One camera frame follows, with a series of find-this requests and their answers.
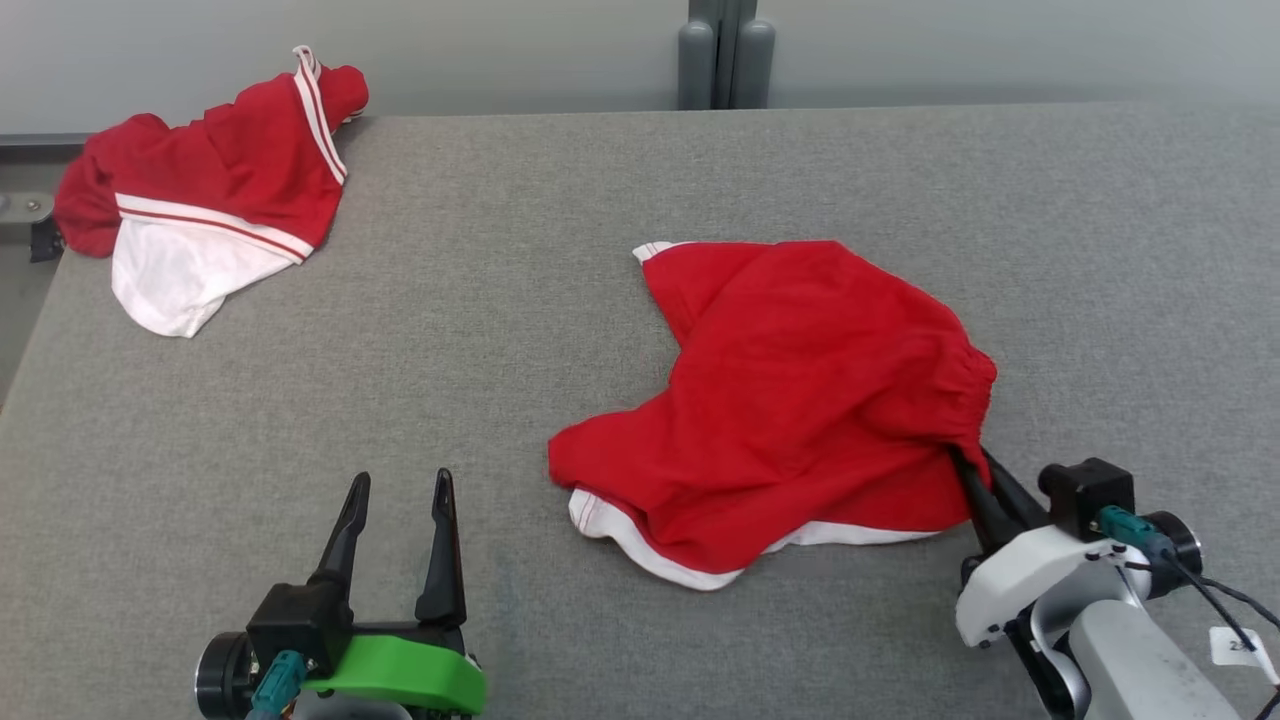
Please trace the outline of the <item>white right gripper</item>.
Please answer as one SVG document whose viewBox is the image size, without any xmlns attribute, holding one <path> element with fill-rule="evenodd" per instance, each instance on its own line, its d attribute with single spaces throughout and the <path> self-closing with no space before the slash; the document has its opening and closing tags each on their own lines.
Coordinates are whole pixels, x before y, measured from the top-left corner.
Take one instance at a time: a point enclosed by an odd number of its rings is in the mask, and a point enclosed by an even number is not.
<svg viewBox="0 0 1280 720">
<path fill-rule="evenodd" d="M 1201 541 L 1170 512 L 1103 510 L 1089 524 L 1101 537 L 1079 539 L 1047 527 L 1048 511 L 991 451 L 983 450 L 989 487 L 961 450 L 948 452 L 980 556 L 995 553 L 972 571 L 957 598 L 955 623 L 969 647 L 997 641 L 1023 612 L 1030 614 L 1036 643 L 1046 646 L 1048 634 L 1065 632 L 1096 602 L 1143 609 L 1187 583 L 1165 550 L 1187 570 L 1203 569 Z"/>
</svg>

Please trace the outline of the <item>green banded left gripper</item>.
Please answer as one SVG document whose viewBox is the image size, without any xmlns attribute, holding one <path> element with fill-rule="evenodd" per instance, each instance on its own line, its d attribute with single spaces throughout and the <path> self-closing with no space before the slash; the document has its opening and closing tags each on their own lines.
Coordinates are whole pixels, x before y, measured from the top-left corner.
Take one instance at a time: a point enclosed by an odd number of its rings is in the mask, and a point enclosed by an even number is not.
<svg viewBox="0 0 1280 720">
<path fill-rule="evenodd" d="M 358 473 L 308 585 L 334 585 L 349 600 L 355 557 L 371 495 Z M 436 471 L 434 536 L 415 618 L 429 626 L 467 620 L 454 480 Z M 477 719 L 488 680 L 475 657 L 456 650 L 460 633 L 429 642 L 421 626 L 366 626 L 323 664 L 301 647 L 268 650 L 247 632 L 221 633 L 195 670 L 195 702 L 205 719 Z"/>
</svg>

